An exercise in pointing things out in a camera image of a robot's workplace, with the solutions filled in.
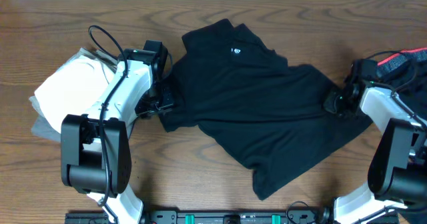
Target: gray cloth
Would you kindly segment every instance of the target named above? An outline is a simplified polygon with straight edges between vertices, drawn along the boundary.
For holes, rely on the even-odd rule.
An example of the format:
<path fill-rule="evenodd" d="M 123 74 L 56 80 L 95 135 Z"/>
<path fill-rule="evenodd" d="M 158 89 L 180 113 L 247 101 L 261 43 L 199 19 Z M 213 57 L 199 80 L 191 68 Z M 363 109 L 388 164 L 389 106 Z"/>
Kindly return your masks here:
<path fill-rule="evenodd" d="M 38 116 L 35 120 L 31 133 L 35 136 L 49 139 L 52 141 L 61 142 L 61 134 L 54 130 L 47 122 L 46 118 Z"/>
<path fill-rule="evenodd" d="M 29 98 L 29 101 L 33 105 L 34 110 L 42 117 L 45 117 L 43 112 L 40 109 L 40 103 L 35 96 Z"/>

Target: wire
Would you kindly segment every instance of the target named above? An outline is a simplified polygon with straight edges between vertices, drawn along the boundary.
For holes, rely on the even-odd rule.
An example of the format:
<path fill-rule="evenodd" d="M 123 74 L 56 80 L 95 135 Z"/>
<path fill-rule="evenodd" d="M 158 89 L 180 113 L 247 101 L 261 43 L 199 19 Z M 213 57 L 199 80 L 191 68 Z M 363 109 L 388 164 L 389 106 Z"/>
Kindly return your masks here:
<path fill-rule="evenodd" d="M 114 42 L 114 44 L 117 46 L 118 44 L 117 44 L 117 41 L 115 41 L 115 39 L 110 35 L 110 34 L 108 34 L 108 32 L 106 31 L 106 30 L 104 30 L 104 29 L 102 29 L 100 26 L 97 26 L 97 25 L 92 25 L 92 26 L 90 26 L 89 27 L 89 36 L 91 37 L 91 39 L 92 39 L 92 41 L 95 43 L 95 45 L 98 47 L 98 48 L 100 48 L 105 54 L 107 54 L 107 55 L 109 55 L 111 58 L 113 58 L 113 59 L 115 59 L 115 60 L 117 60 L 117 57 L 115 56 L 115 55 L 112 55 L 111 53 L 109 53 L 108 51 L 106 51 L 96 40 L 95 40 L 95 38 L 93 38 L 93 35 L 92 35 L 92 28 L 96 28 L 96 29 L 98 29 L 98 30 L 101 30 L 102 32 L 104 32 L 105 34 L 107 34 L 107 36 Z"/>
<path fill-rule="evenodd" d="M 374 212 L 371 215 L 368 215 L 362 219 L 359 219 L 357 222 L 355 222 L 353 224 L 361 224 L 364 221 L 369 221 L 371 219 L 375 219 L 383 213 L 387 214 L 389 211 L 397 211 L 399 213 L 422 213 L 422 212 L 427 211 L 427 207 L 423 207 L 423 208 L 419 208 L 419 209 L 405 209 L 405 208 L 400 208 L 400 207 L 387 206 L 387 207 L 384 207 L 383 209 L 381 209 L 379 211 Z"/>
<path fill-rule="evenodd" d="M 106 30 L 102 29 L 100 26 L 92 25 L 88 29 L 89 36 L 92 38 L 93 42 L 101 50 L 103 50 L 104 52 L 106 52 L 107 54 L 109 54 L 93 38 L 93 36 L 92 36 L 92 29 L 93 28 L 102 31 L 104 34 L 106 34 L 114 42 L 114 44 L 119 49 L 120 54 L 123 57 L 123 61 L 125 63 L 125 69 L 123 70 L 123 75 L 120 77 L 120 79 L 117 82 L 117 84 L 115 84 L 115 86 L 113 87 L 113 89 L 110 91 L 110 93 L 108 94 L 107 98 L 105 98 L 105 101 L 101 104 L 101 113 L 99 114 L 99 138 L 101 139 L 102 157 L 104 159 L 104 165 L 105 165 L 105 195 L 104 195 L 104 197 L 101 200 L 99 200 L 98 206 L 103 207 L 107 203 L 107 200 L 108 200 L 108 197 L 109 197 L 109 192 L 110 192 L 110 186 L 111 186 L 111 183 L 110 183 L 110 175 L 111 175 L 111 173 L 110 173 L 110 168 L 109 168 L 107 145 L 105 144 L 105 131 L 104 131 L 104 126 L 103 126 L 104 115 L 105 115 L 105 110 L 107 109 L 109 100 L 111 99 L 111 97 L 113 96 L 113 94 L 115 93 L 115 91 L 117 90 L 117 88 L 119 88 L 119 86 L 123 82 L 123 80 L 127 77 L 128 65 L 127 65 L 127 58 L 125 56 L 125 53 L 123 52 L 123 49 L 121 48 L 121 46 L 119 45 L 119 43 L 114 39 L 114 37 L 112 37 Z"/>
<path fill-rule="evenodd" d="M 378 55 L 383 55 L 383 54 L 387 54 L 387 53 L 401 54 L 401 55 L 407 57 L 406 53 L 403 53 L 401 51 L 380 51 L 379 53 L 375 53 L 375 54 L 373 54 L 373 55 L 371 55 L 371 56 L 369 56 L 369 57 L 367 57 L 365 59 L 371 59 L 371 58 L 376 57 Z"/>
<path fill-rule="evenodd" d="M 113 210 L 111 210 L 111 208 L 107 204 L 105 204 L 104 208 L 105 208 L 105 212 L 113 217 L 113 223 L 119 223 L 117 221 L 119 217 L 116 214 L 114 214 Z"/>
<path fill-rule="evenodd" d="M 291 209 L 291 207 L 293 206 L 293 205 L 295 205 L 295 204 L 297 204 L 297 203 L 301 203 L 301 204 L 304 204 L 306 207 L 310 207 L 307 203 L 305 203 L 305 202 L 303 202 L 303 201 L 295 201 L 295 202 L 293 202 L 289 207 L 288 207 L 288 209 L 286 210 L 286 218 L 288 219 L 288 222 L 290 222 L 290 223 L 292 223 L 292 224 L 297 224 L 294 220 L 292 220 L 292 218 L 289 218 L 289 210 Z M 316 222 L 316 219 L 317 219 L 317 214 L 315 214 L 314 213 L 314 211 L 312 211 L 312 210 L 310 210 L 313 214 L 314 214 L 314 221 L 312 221 L 312 222 L 309 222 L 309 223 L 307 223 L 307 224 L 312 224 L 312 223 L 315 223 Z"/>
<path fill-rule="evenodd" d="M 385 83 L 378 83 L 378 82 L 374 82 L 371 81 L 371 84 L 377 85 L 379 87 L 385 87 L 390 89 L 392 92 L 390 94 L 390 97 L 393 99 L 393 101 L 398 104 L 398 106 L 400 108 L 402 108 L 411 118 L 413 118 L 415 121 L 417 121 L 423 128 L 423 130 L 427 131 L 427 125 L 418 117 L 418 115 L 411 111 L 409 108 L 407 108 L 405 106 L 405 104 L 403 104 L 403 102 L 398 99 L 398 95 L 397 93 L 405 88 L 407 88 L 409 86 L 409 84 L 411 84 L 415 78 L 418 75 L 418 66 L 416 64 L 416 60 L 413 57 L 410 57 L 407 53 L 403 53 L 401 51 L 382 51 L 379 53 L 375 53 L 373 55 L 371 55 L 370 57 L 368 57 L 367 59 L 371 59 L 377 55 L 381 55 L 381 54 L 385 54 L 385 53 L 398 53 L 403 55 L 408 61 L 410 61 L 410 66 L 412 66 L 412 68 L 414 69 L 414 74 L 412 74 L 411 79 L 409 79 L 407 82 L 405 82 L 404 84 L 394 88 L 393 86 L 389 85 L 389 84 L 385 84 Z"/>

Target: black plastic part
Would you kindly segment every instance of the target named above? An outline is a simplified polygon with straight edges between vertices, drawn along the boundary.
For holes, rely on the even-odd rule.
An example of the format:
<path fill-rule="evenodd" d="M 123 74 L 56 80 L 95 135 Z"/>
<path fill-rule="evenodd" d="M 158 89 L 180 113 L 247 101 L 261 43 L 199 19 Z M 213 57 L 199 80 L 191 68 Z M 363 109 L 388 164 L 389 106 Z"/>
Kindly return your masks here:
<path fill-rule="evenodd" d="M 167 60 L 167 48 L 161 41 L 147 40 L 144 48 L 139 49 L 125 49 L 124 51 L 127 60 L 143 61 L 144 64 L 149 65 L 153 71 L 154 81 L 160 81 L 165 69 Z"/>
<path fill-rule="evenodd" d="M 68 213 L 64 224 L 110 224 L 107 213 Z"/>
<path fill-rule="evenodd" d="M 223 218 L 222 224 L 240 224 L 239 215 L 230 215 Z"/>
<path fill-rule="evenodd" d="M 334 219 L 332 217 L 331 212 L 333 213 L 333 208 L 324 207 L 322 215 L 319 215 L 319 217 L 318 217 L 318 219 L 319 219 L 318 223 L 319 224 L 327 224 L 329 221 L 333 221 Z"/>
<path fill-rule="evenodd" d="M 131 154 L 123 121 L 104 121 L 105 140 L 111 170 L 111 194 L 125 191 L 131 173 Z M 61 178 L 79 193 L 104 193 L 105 165 L 100 152 L 83 150 L 89 139 L 99 137 L 98 120 L 67 115 L 61 126 Z"/>
<path fill-rule="evenodd" d="M 427 223 L 427 212 L 424 212 L 424 213 L 401 213 L 401 215 L 410 224 L 426 224 Z"/>
<path fill-rule="evenodd" d="M 153 71 L 153 85 L 139 100 L 135 113 L 146 118 L 171 111 L 174 100 L 169 86 L 162 82 L 167 60 L 167 49 L 162 42 L 146 41 L 143 50 L 126 49 L 125 55 L 129 60 L 143 61 Z"/>
<path fill-rule="evenodd" d="M 344 81 L 346 86 L 341 90 L 333 87 L 326 95 L 323 107 L 326 111 L 339 117 L 364 115 L 359 104 L 369 81 L 376 81 L 378 62 L 370 59 L 355 60 L 351 73 Z"/>
<path fill-rule="evenodd" d="M 425 133 L 407 121 L 388 122 L 368 172 L 369 188 L 376 199 L 402 199 L 407 205 L 427 202 L 425 168 L 408 163 L 410 150 L 423 145 L 421 135 Z"/>

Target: green connector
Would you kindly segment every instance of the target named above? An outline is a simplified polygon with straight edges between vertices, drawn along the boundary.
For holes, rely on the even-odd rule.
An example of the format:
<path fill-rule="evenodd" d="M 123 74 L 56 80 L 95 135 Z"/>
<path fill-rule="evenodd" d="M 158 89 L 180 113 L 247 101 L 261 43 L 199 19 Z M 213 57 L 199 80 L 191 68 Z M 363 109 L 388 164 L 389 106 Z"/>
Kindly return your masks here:
<path fill-rule="evenodd" d="M 186 215 L 185 224 L 194 224 L 194 215 Z"/>
<path fill-rule="evenodd" d="M 272 215 L 272 224 L 280 224 L 280 215 Z"/>

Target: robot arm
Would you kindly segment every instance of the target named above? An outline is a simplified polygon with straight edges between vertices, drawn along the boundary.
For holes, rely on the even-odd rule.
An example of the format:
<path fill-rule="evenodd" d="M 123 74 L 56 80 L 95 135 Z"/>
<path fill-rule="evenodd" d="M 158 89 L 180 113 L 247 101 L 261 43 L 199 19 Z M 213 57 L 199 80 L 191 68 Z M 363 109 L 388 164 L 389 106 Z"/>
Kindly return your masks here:
<path fill-rule="evenodd" d="M 99 202 L 105 195 L 105 165 L 99 140 L 99 114 L 123 73 L 126 78 L 107 103 L 103 128 L 110 168 L 110 194 L 103 209 L 111 223 L 138 224 L 143 203 L 129 185 L 131 155 L 128 143 L 133 122 L 140 115 L 168 111 L 173 99 L 161 83 L 167 49 L 159 41 L 147 41 L 143 50 L 126 49 L 113 81 L 104 94 L 80 116 L 68 115 L 61 126 L 61 176 L 64 185 Z"/>
<path fill-rule="evenodd" d="M 366 59 L 355 62 L 344 90 L 332 91 L 324 103 L 327 110 L 342 117 L 369 116 L 383 134 L 368 182 L 334 201 L 334 220 L 339 223 L 367 223 L 387 211 L 427 202 L 427 122 L 387 85 L 375 83 L 376 66 Z"/>

